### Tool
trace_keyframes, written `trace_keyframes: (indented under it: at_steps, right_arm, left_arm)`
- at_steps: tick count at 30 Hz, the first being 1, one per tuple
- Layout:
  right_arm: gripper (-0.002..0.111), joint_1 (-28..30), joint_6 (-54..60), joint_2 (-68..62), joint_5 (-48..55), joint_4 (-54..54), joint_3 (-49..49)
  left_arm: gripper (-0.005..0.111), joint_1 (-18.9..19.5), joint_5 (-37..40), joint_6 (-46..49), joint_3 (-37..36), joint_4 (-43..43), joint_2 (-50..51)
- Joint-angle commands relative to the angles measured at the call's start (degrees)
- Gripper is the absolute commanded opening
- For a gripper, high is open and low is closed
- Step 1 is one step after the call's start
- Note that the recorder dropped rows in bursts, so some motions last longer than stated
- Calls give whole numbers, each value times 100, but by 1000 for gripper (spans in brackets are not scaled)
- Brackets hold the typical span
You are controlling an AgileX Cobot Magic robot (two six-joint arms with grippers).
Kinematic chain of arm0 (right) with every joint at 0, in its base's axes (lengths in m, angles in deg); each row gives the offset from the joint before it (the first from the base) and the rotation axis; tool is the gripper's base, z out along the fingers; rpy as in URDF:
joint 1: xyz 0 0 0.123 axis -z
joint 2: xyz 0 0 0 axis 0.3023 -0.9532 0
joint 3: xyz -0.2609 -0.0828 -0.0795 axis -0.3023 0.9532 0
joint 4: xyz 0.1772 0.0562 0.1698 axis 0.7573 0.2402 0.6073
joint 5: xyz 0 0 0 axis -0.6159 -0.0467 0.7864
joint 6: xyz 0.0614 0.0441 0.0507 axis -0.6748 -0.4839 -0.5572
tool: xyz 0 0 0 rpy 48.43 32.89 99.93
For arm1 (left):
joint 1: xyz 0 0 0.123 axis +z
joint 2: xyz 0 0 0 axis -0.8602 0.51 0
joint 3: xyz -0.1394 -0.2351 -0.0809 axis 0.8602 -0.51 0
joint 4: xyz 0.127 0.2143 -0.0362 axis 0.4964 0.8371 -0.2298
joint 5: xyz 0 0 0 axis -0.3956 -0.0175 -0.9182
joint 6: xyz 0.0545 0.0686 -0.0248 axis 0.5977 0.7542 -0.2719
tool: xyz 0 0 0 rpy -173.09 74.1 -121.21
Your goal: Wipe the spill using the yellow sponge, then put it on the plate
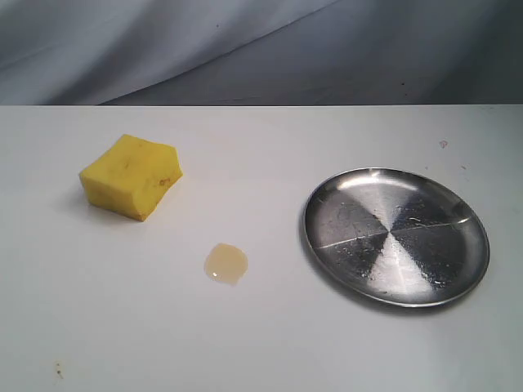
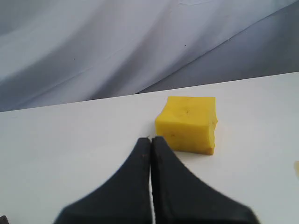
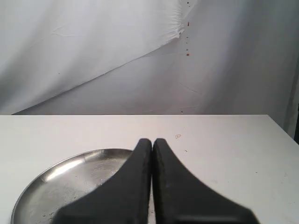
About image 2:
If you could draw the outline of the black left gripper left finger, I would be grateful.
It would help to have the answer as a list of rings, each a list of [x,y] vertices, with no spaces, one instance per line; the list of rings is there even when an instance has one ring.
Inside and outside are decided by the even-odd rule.
[[[150,146],[139,138],[123,165],[104,184],[66,206],[56,224],[150,224]]]

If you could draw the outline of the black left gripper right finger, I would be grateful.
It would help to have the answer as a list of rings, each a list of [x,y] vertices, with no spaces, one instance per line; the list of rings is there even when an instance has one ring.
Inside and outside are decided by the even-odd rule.
[[[157,224],[257,224],[254,212],[197,178],[163,137],[151,143],[151,184]]]

